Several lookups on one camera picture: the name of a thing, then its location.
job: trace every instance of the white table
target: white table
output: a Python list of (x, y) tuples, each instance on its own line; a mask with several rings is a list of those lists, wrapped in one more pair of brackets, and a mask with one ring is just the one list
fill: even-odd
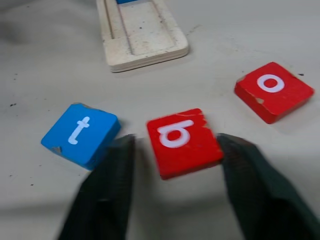
[(129, 240), (242, 239), (221, 167), (170, 181), (158, 176), (145, 123), (192, 108), (204, 111), (215, 133), (258, 144), (320, 216), (319, 95), (268, 125), (233, 93), (237, 79), (271, 61), (304, 74), (320, 92), (320, 1), (166, 3), (190, 54), (114, 74), (94, 0), (0, 1), (1, 239), (59, 234), (88, 172), (40, 140), (74, 102), (116, 114), (121, 134), (136, 134), (145, 150), (137, 158)]

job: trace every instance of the white letter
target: white letter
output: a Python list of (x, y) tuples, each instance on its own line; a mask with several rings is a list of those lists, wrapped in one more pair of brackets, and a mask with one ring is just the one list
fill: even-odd
[[(274, 87), (267, 87), (265, 85), (265, 81), (267, 81), (268, 79), (276, 80), (276, 85)], [(281, 91), (282, 89), (284, 89), (284, 87), (285, 87), (285, 82), (280, 77), (273, 75), (273, 74), (263, 75), (263, 76), (259, 77), (256, 82), (262, 90), (264, 90), (268, 93), (277, 93), (277, 92)]]
[[(179, 148), (179, 147), (185, 145), (187, 142), (189, 142), (190, 134), (184, 128), (190, 127), (193, 124), (194, 124), (194, 122), (192, 120), (185, 120), (185, 121), (170, 124), (167, 126), (159, 127), (157, 130), (161, 134), (159, 137), (160, 142), (165, 147), (171, 148), (171, 149)], [(171, 133), (172, 131), (179, 131), (181, 135), (178, 139), (171, 141), (168, 139), (168, 134)]]
[(76, 138), (78, 137), (78, 135), (80, 134), (80, 132), (82, 131), (83, 128), (88, 128), (90, 125), (88, 124), (90, 120), (90, 117), (86, 116), (83, 118), (82, 121), (78, 121), (76, 124), (78, 124), (78, 126), (75, 128), (75, 130), (73, 131), (73, 133), (71, 134), (71, 136), (68, 139), (68, 142), (70, 144), (77, 144), (78, 141), (76, 140)]

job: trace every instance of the letter o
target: letter o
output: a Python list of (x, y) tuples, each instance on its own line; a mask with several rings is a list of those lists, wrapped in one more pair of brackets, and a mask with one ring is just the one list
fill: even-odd
[[(267, 81), (268, 79), (276, 80), (276, 85), (273, 87), (267, 87), (265, 85), (265, 81)], [(262, 90), (264, 90), (268, 93), (280, 92), (285, 87), (285, 82), (280, 77), (273, 75), (273, 74), (265, 74), (265, 75), (259, 77), (258, 80), (256, 81), (256, 83), (258, 84), (259, 88), (261, 88)]]

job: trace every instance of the red block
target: red block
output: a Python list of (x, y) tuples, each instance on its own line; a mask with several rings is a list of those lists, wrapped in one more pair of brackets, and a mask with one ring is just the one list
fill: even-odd
[(213, 167), (223, 158), (199, 108), (151, 120), (147, 129), (163, 180)]
[(315, 91), (270, 62), (238, 80), (234, 92), (267, 124), (272, 124), (302, 106)]

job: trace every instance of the chipped paint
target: chipped paint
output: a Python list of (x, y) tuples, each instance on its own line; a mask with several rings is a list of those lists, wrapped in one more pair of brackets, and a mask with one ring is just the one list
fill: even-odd
[(254, 94), (252, 94), (251, 92), (247, 92), (248, 94), (250, 94), (252, 97), (254, 97), (255, 99), (257, 99), (257, 97), (254, 95)]
[(243, 76), (243, 77), (239, 78), (236, 82), (237, 82), (237, 83), (241, 82), (243, 79), (245, 79), (245, 77), (246, 77), (246, 76)]
[(91, 107), (91, 106), (85, 105), (85, 104), (83, 104), (83, 103), (81, 103), (81, 102), (74, 102), (72, 105), (77, 105), (77, 104), (81, 104), (82, 106), (84, 106), (84, 107), (85, 107), (85, 108), (87, 108), (87, 109), (95, 109), (95, 110), (99, 110), (99, 109), (96, 109), (96, 108), (94, 108), (94, 107)]
[(62, 148), (60, 146), (54, 146), (54, 147), (51, 148), (51, 150), (56, 154), (61, 154), (62, 153)]
[(199, 114), (175, 114), (176, 116), (182, 116), (182, 117), (194, 117), (194, 116), (197, 116)]
[(256, 97), (255, 100), (258, 102), (258, 104), (263, 104), (265, 100), (259, 98), (259, 97)]
[(202, 127), (205, 128), (205, 129), (209, 129), (211, 131), (211, 128), (209, 127), (207, 122)]

